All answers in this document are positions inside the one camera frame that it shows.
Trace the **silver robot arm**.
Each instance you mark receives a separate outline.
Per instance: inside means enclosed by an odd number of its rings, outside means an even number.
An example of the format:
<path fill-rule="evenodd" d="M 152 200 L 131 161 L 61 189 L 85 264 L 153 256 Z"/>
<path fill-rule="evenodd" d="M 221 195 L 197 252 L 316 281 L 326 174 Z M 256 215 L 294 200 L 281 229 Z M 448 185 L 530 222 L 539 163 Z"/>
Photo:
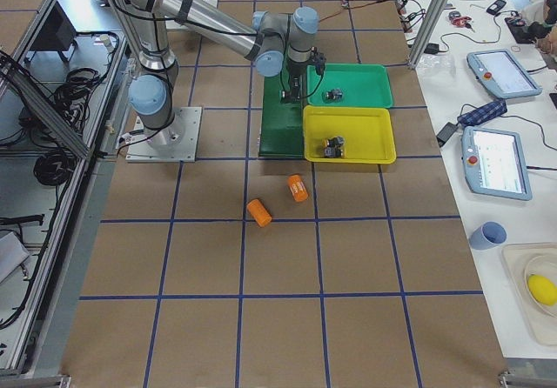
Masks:
<path fill-rule="evenodd" d="M 186 39 L 203 37 L 253 63 L 265 78 L 262 134 L 271 153 L 288 153 L 302 143 L 305 73 L 320 67 L 314 38 L 319 16 L 309 7 L 291 14 L 257 11 L 245 25 L 205 0 L 101 0 L 113 6 L 125 33 L 138 47 L 144 73 L 178 69 L 166 27 L 174 22 Z"/>

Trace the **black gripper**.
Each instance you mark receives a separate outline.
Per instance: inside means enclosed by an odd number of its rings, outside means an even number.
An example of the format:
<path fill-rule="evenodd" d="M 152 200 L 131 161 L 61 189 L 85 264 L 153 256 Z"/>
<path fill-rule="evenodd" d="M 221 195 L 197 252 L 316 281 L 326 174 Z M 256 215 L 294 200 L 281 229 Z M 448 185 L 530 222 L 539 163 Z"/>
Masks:
<path fill-rule="evenodd" d="M 282 86 L 280 102 L 290 104 L 302 102 L 307 99 L 307 67 L 310 60 L 304 62 L 287 59 L 285 73 L 288 77 L 288 86 Z"/>

